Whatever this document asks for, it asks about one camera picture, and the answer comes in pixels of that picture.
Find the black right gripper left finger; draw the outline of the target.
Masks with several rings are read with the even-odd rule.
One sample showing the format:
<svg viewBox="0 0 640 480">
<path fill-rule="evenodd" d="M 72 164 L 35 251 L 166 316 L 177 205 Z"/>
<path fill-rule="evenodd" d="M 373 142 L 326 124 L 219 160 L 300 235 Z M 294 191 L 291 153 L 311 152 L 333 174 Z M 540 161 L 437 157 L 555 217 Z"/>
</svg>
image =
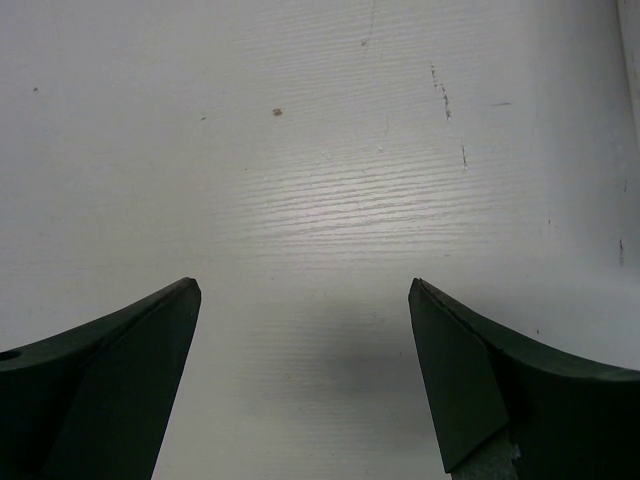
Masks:
<svg viewBox="0 0 640 480">
<path fill-rule="evenodd" d="M 193 278 L 1 354 L 4 479 L 149 479 L 201 306 Z"/>
</svg>

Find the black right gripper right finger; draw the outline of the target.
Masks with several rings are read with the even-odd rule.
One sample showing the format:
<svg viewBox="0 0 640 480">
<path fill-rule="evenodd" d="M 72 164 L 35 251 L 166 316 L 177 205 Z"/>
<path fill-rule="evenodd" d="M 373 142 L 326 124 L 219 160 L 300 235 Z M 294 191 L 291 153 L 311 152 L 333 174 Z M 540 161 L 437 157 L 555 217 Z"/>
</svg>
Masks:
<svg viewBox="0 0 640 480">
<path fill-rule="evenodd" d="M 454 479 L 635 479 L 639 374 L 547 346 L 422 279 L 411 326 Z"/>
</svg>

